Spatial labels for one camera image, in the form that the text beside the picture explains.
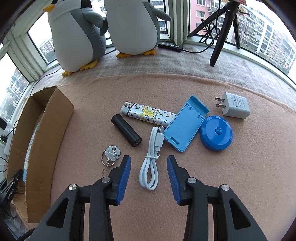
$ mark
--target metal screw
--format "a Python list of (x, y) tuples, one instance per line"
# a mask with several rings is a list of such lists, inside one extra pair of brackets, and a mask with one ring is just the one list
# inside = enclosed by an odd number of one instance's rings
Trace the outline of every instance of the metal screw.
[(223, 185), (221, 186), (221, 188), (222, 188), (222, 190), (224, 190), (224, 191), (228, 191), (228, 190), (229, 190), (229, 186), (226, 185), (226, 184), (223, 184)]
[(73, 191), (77, 188), (77, 185), (76, 184), (71, 184), (69, 187), (69, 190)]
[(189, 183), (196, 183), (196, 179), (194, 177), (190, 177), (187, 179)]
[(110, 182), (110, 178), (109, 177), (103, 177), (102, 182), (103, 183), (108, 183), (108, 182)]

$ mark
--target white usb cable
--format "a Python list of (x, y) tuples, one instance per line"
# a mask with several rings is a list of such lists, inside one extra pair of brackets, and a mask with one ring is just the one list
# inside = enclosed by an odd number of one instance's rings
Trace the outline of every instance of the white usb cable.
[[(150, 139), (149, 139), (149, 146), (148, 152), (145, 156), (145, 160), (142, 164), (140, 173), (139, 173), (139, 182), (142, 187), (147, 188), (150, 191), (153, 191), (158, 184), (158, 172), (156, 167), (156, 160), (159, 158), (158, 152), (160, 148), (163, 146), (163, 139), (164, 139), (164, 127), (153, 127)], [(150, 166), (151, 170), (151, 181), (148, 183), (147, 181), (147, 174), (148, 169)]]

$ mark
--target apartment building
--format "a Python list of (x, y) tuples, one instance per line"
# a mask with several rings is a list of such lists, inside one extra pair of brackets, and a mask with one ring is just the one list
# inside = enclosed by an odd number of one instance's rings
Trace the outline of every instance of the apartment building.
[[(238, 14), (240, 45), (271, 62), (288, 74), (295, 62), (296, 45), (277, 29), (275, 23), (259, 10), (241, 5), (248, 15)], [(219, 0), (191, 0), (190, 31), (193, 31), (219, 7)], [(218, 18), (221, 28), (225, 15)], [(233, 28), (227, 41), (235, 43)]]

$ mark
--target clamp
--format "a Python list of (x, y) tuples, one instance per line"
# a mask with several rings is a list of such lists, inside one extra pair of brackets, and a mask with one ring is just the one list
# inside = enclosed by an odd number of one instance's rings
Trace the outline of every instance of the clamp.
[(47, 211), (30, 236), (30, 241), (83, 241), (85, 204), (89, 203), (89, 240), (114, 241), (109, 205), (123, 200), (131, 158), (123, 157), (119, 167), (93, 185), (69, 185)]
[(208, 241), (208, 203), (213, 205), (214, 241), (267, 241), (247, 208), (223, 184), (219, 188), (203, 184), (179, 167), (174, 156), (167, 159), (174, 199), (188, 206), (183, 241)]

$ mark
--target penguin's yellow feet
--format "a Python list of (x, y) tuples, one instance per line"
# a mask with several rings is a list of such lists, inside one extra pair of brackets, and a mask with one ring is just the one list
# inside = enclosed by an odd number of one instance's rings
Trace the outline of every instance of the penguin's yellow feet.
[(155, 51), (155, 49), (152, 49), (152, 50), (146, 51), (146, 52), (144, 52), (144, 53), (142, 53), (142, 54), (144, 54), (145, 56), (148, 56), (148, 55), (155, 55), (155, 54), (156, 54), (156, 51)]
[(96, 59), (95, 61), (90, 62), (89, 64), (87, 64), (87, 65), (81, 67), (81, 68), (80, 68), (80, 71), (83, 71), (83, 70), (85, 70), (85, 69), (93, 69), (93, 68), (96, 66), (97, 62), (98, 62), (97, 59)]
[(71, 74), (72, 74), (72, 72), (65, 71), (65, 72), (62, 73), (62, 76), (67, 76), (67, 75), (71, 75)]
[(119, 53), (116, 55), (116, 58), (125, 58), (125, 57), (131, 57), (131, 54), (126, 54), (126, 53)]

